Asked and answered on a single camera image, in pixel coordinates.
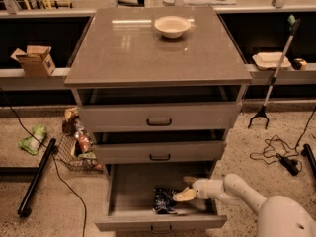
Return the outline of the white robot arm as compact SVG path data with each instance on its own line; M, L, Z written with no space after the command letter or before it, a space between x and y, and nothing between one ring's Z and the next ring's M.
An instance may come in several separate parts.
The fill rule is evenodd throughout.
M185 176L184 181L188 186L173 194L174 201L213 198L226 205L244 201L258 216L257 237L316 237L316 220L298 202L264 197L236 174L222 180Z

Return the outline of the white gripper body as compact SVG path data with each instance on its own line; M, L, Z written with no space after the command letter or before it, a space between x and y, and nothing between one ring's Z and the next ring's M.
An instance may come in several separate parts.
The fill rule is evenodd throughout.
M219 198L224 193L223 182L221 180L197 179L192 184L198 199Z

